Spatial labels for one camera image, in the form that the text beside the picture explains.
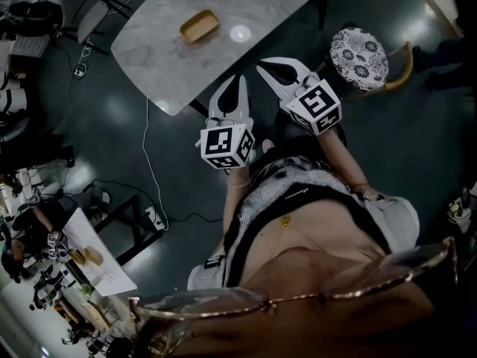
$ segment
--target patterned cushion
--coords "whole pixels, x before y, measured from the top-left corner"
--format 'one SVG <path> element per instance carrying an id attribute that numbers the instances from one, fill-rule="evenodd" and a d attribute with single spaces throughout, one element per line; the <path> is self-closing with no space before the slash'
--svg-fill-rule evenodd
<path id="1" fill-rule="evenodd" d="M 388 58 L 376 38 L 360 28 L 338 32 L 329 50 L 338 73 L 362 91 L 382 87 L 389 74 Z"/>

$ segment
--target bracelet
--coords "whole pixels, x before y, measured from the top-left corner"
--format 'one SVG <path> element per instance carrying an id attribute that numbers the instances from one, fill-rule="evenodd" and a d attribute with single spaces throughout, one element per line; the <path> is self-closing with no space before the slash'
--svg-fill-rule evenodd
<path id="1" fill-rule="evenodd" d="M 239 185 L 229 184 L 229 186 L 232 187 L 232 188 L 244 188 L 246 186 L 249 186 L 251 181 L 252 180 L 249 180 L 247 183 L 239 184 Z"/>

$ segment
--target wooden tray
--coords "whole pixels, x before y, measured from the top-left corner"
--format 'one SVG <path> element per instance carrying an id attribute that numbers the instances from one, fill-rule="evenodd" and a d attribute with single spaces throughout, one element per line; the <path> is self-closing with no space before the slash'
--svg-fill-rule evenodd
<path id="1" fill-rule="evenodd" d="M 195 44 L 217 31 L 220 23 L 217 16 L 206 9 L 180 26 L 180 35 L 187 43 Z"/>

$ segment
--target glasses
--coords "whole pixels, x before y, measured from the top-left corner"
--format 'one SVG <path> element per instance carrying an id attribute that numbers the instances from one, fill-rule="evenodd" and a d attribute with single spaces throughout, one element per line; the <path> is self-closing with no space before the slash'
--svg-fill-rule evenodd
<path id="1" fill-rule="evenodd" d="M 265 293 L 242 288 L 196 290 L 150 299 L 147 303 L 130 298 L 130 311 L 136 329 L 139 331 L 141 326 L 144 327 L 141 334 L 149 329 L 144 340 L 150 356 L 166 357 L 179 345 L 190 328 L 190 321 L 237 317 L 259 311 L 273 313 L 281 303 L 308 299 L 315 299 L 319 306 L 325 307 L 330 301 L 360 298 L 409 282 L 438 266 L 447 257 L 450 257 L 457 285 L 455 242 L 448 237 L 437 244 L 353 266 L 326 280 L 316 293 L 270 299 Z"/>

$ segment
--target gray floor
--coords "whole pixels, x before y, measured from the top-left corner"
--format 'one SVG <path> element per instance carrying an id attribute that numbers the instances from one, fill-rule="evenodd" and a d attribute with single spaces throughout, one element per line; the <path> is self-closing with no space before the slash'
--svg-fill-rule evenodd
<path id="1" fill-rule="evenodd" d="M 142 0 L 132 0 L 137 7 Z M 318 12 L 308 4 L 272 33 L 262 45 L 233 66 L 247 77 L 256 121 L 257 137 L 267 134 L 278 111 L 277 99 L 254 70 L 263 57 L 296 57 L 310 67 L 320 64 L 332 36 L 352 21 L 373 33 L 391 51 L 407 40 L 433 49 L 443 40 L 440 26 L 422 0 L 329 0 L 323 31 L 318 30 Z M 105 37 L 91 38 L 109 48 L 124 20 L 112 15 L 101 25 Z M 79 59 L 81 46 L 58 41 Z M 113 56 L 93 53 L 89 70 L 72 85 L 72 102 L 56 132 L 73 144 L 76 167 L 66 176 L 66 188 L 74 191 L 93 178 L 118 180 L 149 193 L 157 202 L 157 190 L 142 152 L 145 129 L 145 97 L 128 80 Z M 391 73 L 399 73 L 402 65 Z M 342 125 L 349 149 L 377 189 L 408 198 L 425 229 L 438 207 L 460 186 L 466 150 L 473 135 L 473 104 L 465 89 L 427 92 L 425 75 L 415 75 L 402 89 L 344 105 Z M 70 74 L 66 55 L 50 46 L 44 56 L 38 86 L 48 123 L 53 126 L 68 104 Z M 200 96 L 207 102 L 214 87 Z M 200 160 L 194 147 L 204 118 L 190 107 L 170 117 L 151 105 L 147 149 L 161 187 L 168 216 L 183 219 L 200 213 L 219 219 L 226 190 L 226 176 Z M 118 204 L 134 192 L 119 186 L 104 186 Z M 144 208 L 149 205 L 142 198 Z M 115 253 L 131 242 L 119 231 L 103 236 Z M 221 223 L 208 224 L 198 217 L 185 223 L 172 222 L 169 231 L 126 266 L 139 292 L 149 296 L 184 289 L 190 269 L 202 262 L 221 238 Z"/>

